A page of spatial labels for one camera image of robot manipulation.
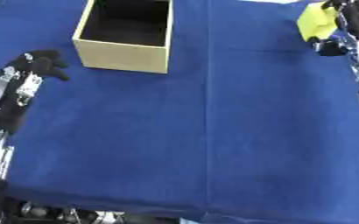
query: table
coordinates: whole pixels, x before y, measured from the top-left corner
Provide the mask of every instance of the table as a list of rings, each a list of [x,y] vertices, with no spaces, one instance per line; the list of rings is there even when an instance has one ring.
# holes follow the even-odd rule
[[[83,67],[71,41],[86,1],[0,3],[0,67],[55,48],[9,195],[206,223],[359,224],[359,95],[295,21],[306,3],[175,1],[167,76]]]

